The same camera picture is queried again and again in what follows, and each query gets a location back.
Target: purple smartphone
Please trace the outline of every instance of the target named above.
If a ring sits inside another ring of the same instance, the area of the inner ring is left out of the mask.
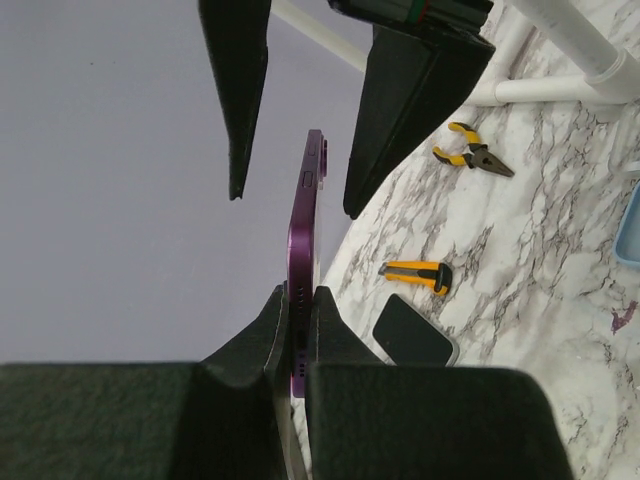
[[[318,190],[327,175],[327,141],[320,130],[309,130],[289,223],[287,295],[293,341],[291,390],[304,397],[304,375],[313,294],[318,284]]]

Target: yellow utility knife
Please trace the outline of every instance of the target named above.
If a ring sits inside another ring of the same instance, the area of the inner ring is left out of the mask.
[[[378,274],[387,280],[426,285],[436,295],[446,295],[453,279],[451,268],[439,262],[387,262]]]

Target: yellow and black handle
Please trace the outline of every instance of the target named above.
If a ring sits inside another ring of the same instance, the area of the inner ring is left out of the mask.
[[[452,132],[460,132],[464,134],[467,139],[467,143],[469,144],[469,149],[472,152],[480,148],[486,148],[486,145],[482,143],[480,139],[480,135],[473,128],[471,128],[466,123],[462,122],[451,122],[449,125],[449,130]],[[473,168],[474,165],[471,163],[471,159],[473,158],[472,153],[465,153],[462,155],[449,155],[448,153],[444,153],[440,147],[433,148],[433,155],[442,163],[446,163],[447,165],[453,165],[454,167],[469,167]]]
[[[387,280],[426,285],[436,295],[446,295],[451,289],[453,272],[439,262],[387,262],[380,269]]]

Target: pliers handle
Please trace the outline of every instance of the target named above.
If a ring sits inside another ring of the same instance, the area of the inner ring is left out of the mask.
[[[471,128],[466,123],[462,122],[451,122],[449,125],[449,130],[452,132],[460,132],[464,134],[467,139],[467,143],[469,144],[469,150],[472,153],[464,153],[461,155],[449,155],[448,153],[444,153],[440,147],[433,147],[433,154],[435,157],[442,163],[446,163],[447,165],[453,165],[454,167],[469,167],[474,168],[475,165],[472,163],[473,153],[481,148],[487,148],[485,144],[482,143],[480,139],[480,135],[473,128]]]

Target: marble table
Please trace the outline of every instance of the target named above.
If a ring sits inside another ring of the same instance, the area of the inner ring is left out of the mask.
[[[575,3],[640,56],[640,3]],[[508,8],[496,2],[485,26],[495,43]],[[536,33],[515,78],[569,73]],[[601,118],[577,103],[462,108],[452,120],[475,126],[515,177],[439,164],[433,145],[464,143],[440,128],[353,223],[324,283],[382,358],[371,331],[398,293],[458,342],[459,365],[528,372],[554,408],[576,478],[631,480],[640,479],[640,271],[616,263],[612,244],[634,184],[609,173],[616,125]],[[447,297],[377,275],[385,261],[418,259],[453,268]]]

